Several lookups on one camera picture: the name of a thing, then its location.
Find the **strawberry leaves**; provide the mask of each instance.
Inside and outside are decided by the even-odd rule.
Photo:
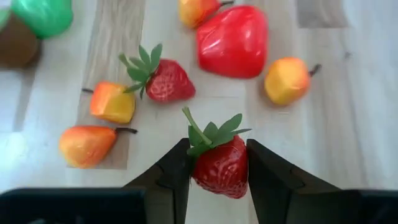
[[[130,86],[124,92],[130,93],[140,90],[139,96],[142,99],[146,83],[150,80],[160,63],[163,45],[158,44],[151,51],[150,56],[147,51],[140,45],[138,48],[140,58],[127,57],[124,54],[119,55],[119,60],[127,67],[127,73],[130,78],[135,81],[135,85]]]
[[[190,144],[193,147],[190,148],[187,153],[193,157],[199,157],[207,150],[232,141],[235,135],[251,130],[240,129],[235,131],[235,129],[237,129],[242,122],[242,114],[237,114],[231,119],[227,120],[227,122],[221,125],[219,129],[215,123],[210,122],[202,132],[197,126],[196,122],[193,120],[189,108],[184,107],[182,111],[191,124],[188,127],[188,137]]]

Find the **toy fruit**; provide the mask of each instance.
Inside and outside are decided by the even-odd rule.
[[[136,100],[133,94],[124,93],[125,85],[100,82],[95,86],[90,102],[90,113],[101,119],[117,123],[130,122]]]
[[[220,128],[210,122],[202,132],[194,122],[189,108],[183,109],[190,122],[188,135],[193,146],[187,153],[197,161],[192,177],[205,190],[224,194],[230,198],[241,198],[248,190],[248,155],[239,133],[235,131],[242,121],[237,114]]]
[[[288,105],[303,97],[310,88],[311,76],[320,69],[317,65],[308,72],[299,58],[287,57],[276,60],[264,80],[264,89],[269,99],[277,105]]]
[[[222,6],[234,1],[219,2],[218,0],[179,0],[180,20],[188,27],[194,28],[208,16],[214,14]]]
[[[69,165],[84,169],[94,167],[112,148],[121,131],[137,133],[130,128],[75,126],[61,135],[59,148]]]
[[[42,39],[61,34],[73,20],[71,0],[12,0],[11,9]]]
[[[189,80],[185,70],[174,60],[160,58],[162,44],[158,44],[150,53],[139,46],[141,59],[124,54],[120,61],[127,67],[127,72],[136,84],[125,92],[140,90],[140,98],[144,90],[149,98],[158,103],[170,103],[177,100],[187,100],[195,95],[196,89]]]
[[[199,66],[231,78],[258,76],[267,59],[266,15],[253,6],[235,6],[197,29]]]

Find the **table surface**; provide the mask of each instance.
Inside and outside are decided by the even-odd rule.
[[[43,42],[42,59],[30,70],[0,72],[0,190],[16,187],[119,187],[149,168],[187,136],[181,108],[199,126],[221,124],[243,113],[244,138],[254,138],[290,162],[341,188],[398,189],[398,8],[395,0],[240,0],[269,18],[269,63],[303,58],[323,68],[309,94],[276,108],[264,97],[264,74],[233,80],[201,71],[195,32],[178,21],[177,1],[74,1],[66,33]],[[111,125],[88,114],[100,80],[131,83],[120,52],[137,55],[141,43],[164,45],[197,88],[194,99],[159,106],[137,101],[131,126],[97,169],[66,165],[61,133],[75,124]],[[213,195],[192,184],[187,223],[255,223],[249,194],[241,200]]]

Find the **plastic strawberry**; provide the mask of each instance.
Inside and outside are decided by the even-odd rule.
[[[248,190],[248,155],[238,134],[250,129],[236,130],[242,114],[233,116],[220,128],[210,122],[202,132],[192,118],[189,108],[182,110],[191,124],[188,135],[191,147],[187,153],[197,161],[192,177],[210,192],[230,198],[241,198]]]
[[[127,72],[135,85],[129,87],[125,93],[140,90],[140,98],[144,90],[149,98],[158,103],[169,103],[176,100],[187,100],[195,95],[195,87],[189,80],[185,70],[178,62],[160,58],[162,44],[149,54],[140,45],[140,58],[119,56],[120,61],[127,67]]]

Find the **green fruit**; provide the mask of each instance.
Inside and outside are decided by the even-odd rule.
[[[41,39],[61,34],[73,20],[71,0],[12,0],[11,9]]]

